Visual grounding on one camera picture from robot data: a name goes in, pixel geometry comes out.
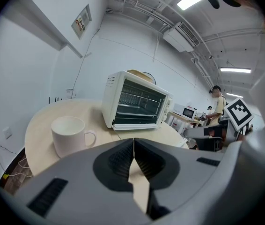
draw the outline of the white mug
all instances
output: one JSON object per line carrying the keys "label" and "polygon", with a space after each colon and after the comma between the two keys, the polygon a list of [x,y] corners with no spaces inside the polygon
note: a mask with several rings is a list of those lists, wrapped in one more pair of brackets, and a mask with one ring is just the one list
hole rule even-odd
{"label": "white mug", "polygon": [[84,131],[85,123],[76,117],[60,117],[52,122],[52,137],[56,152],[60,158],[87,148],[85,134],[92,133],[96,143],[96,133],[92,130]]}

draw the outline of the desk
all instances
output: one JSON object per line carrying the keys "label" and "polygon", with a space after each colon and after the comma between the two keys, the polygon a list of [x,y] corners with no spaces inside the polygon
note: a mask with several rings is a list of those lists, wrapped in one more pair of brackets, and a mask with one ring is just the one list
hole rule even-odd
{"label": "desk", "polygon": [[[182,116],[180,116],[174,112],[169,112],[168,115],[173,116],[173,119],[169,119],[169,121],[168,121],[168,125],[170,125],[170,126],[172,125],[174,118],[177,118],[177,119],[179,119],[183,122],[187,122],[187,123],[195,123],[196,128],[198,127],[198,124],[202,124],[202,121],[196,119],[196,117],[195,117],[195,120],[191,121],[191,120],[188,120],[188,119],[186,119],[186,118],[184,118],[184,117],[182,117]],[[184,124],[182,123],[182,125],[178,129],[178,134],[181,134],[181,132],[183,131],[183,128],[184,128]]]}
{"label": "desk", "polygon": [[[74,116],[86,123],[86,130],[97,134],[94,146],[126,138],[146,138],[167,145],[187,148],[184,140],[172,127],[162,123],[160,128],[131,131],[117,131],[107,128],[101,113],[101,102],[85,99],[71,99],[55,102],[38,111],[29,122],[25,133],[25,154],[34,176],[56,163],[58,157],[51,132],[51,123],[58,117]],[[86,135],[91,144],[93,135]]]}

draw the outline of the person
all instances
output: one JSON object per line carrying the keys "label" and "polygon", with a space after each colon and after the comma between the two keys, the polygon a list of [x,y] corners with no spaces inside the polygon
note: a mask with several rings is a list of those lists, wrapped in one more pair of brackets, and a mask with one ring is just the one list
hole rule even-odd
{"label": "person", "polygon": [[208,110],[209,110],[208,115],[213,113],[213,108],[212,108],[212,106],[208,106]]}
{"label": "person", "polygon": [[218,119],[221,117],[223,109],[226,105],[226,99],[222,95],[221,88],[217,85],[212,88],[212,97],[218,98],[217,107],[215,111],[212,114],[208,114],[206,118],[211,119],[209,125],[217,125]]}

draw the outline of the floor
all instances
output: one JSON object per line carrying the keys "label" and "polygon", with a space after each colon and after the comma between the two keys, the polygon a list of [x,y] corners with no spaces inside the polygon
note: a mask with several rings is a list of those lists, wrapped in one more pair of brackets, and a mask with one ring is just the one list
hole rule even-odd
{"label": "floor", "polygon": [[[21,158],[23,160],[22,162],[19,162],[22,167],[28,167],[28,162],[26,160],[25,155]],[[15,167],[11,175],[15,175],[17,173],[23,173],[26,176],[31,176],[32,173],[29,168],[22,168],[20,165]],[[27,181],[29,181],[32,177],[26,177],[22,174],[18,174],[16,176],[9,176],[7,178],[7,182],[4,186],[4,190],[10,193],[11,195],[14,195],[19,188],[21,188]]]}

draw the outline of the power cable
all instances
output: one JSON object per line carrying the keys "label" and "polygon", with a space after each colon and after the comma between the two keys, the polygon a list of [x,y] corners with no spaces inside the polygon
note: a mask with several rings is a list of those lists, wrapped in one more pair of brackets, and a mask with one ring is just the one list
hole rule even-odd
{"label": "power cable", "polygon": [[26,158],[24,158],[24,159],[22,159],[21,161],[18,162],[18,165],[19,165],[20,167],[22,167],[22,166],[20,165],[20,162],[24,161],[25,159],[26,159]]}
{"label": "power cable", "polygon": [[14,154],[18,155],[18,153],[12,152],[12,151],[10,151],[9,149],[7,149],[7,148],[5,148],[5,147],[3,147],[3,146],[1,146],[1,145],[0,145],[0,147],[4,148],[5,150],[9,151],[10,153],[14,153]]}
{"label": "power cable", "polygon": [[[93,37],[99,32],[99,30],[100,30],[100,28],[101,28],[101,25],[102,25],[102,23],[103,23],[103,19],[101,20],[101,24],[100,24],[100,26],[99,26],[99,29],[98,29],[97,32],[93,35]],[[88,50],[89,50],[89,47],[90,47],[91,42],[92,42],[92,40],[93,40],[93,37],[91,38],[91,41],[90,41],[90,43],[89,43],[89,46],[88,46],[87,51],[86,51],[86,53],[85,53],[85,56],[84,56],[84,58],[83,58],[83,60],[82,60],[82,62],[81,62],[81,67],[82,67],[82,64],[84,63],[85,57],[86,57],[86,55],[87,55],[87,53],[88,53]],[[81,72],[81,67],[80,67],[80,70],[78,71],[77,77],[76,77],[75,82],[74,82],[74,85],[73,85],[71,99],[72,99],[72,97],[73,97],[73,92],[74,92],[74,88],[75,88],[75,84],[76,84],[77,78],[78,78],[78,76],[80,75],[80,72]]]}
{"label": "power cable", "polygon": [[[3,168],[1,162],[0,162],[0,166],[1,166],[2,170],[3,170],[4,173],[5,173],[6,170]],[[23,176],[25,176],[25,177],[27,177],[27,178],[31,178],[31,177],[33,176],[33,173],[32,173],[30,176],[28,176],[28,175],[23,174],[23,173],[21,173],[21,172],[16,173],[16,174],[12,174],[12,175],[10,175],[10,174],[5,174],[5,175],[7,175],[7,176],[9,176],[9,177],[14,177],[14,176],[19,175],[19,174],[21,174],[21,175],[23,175]]]}

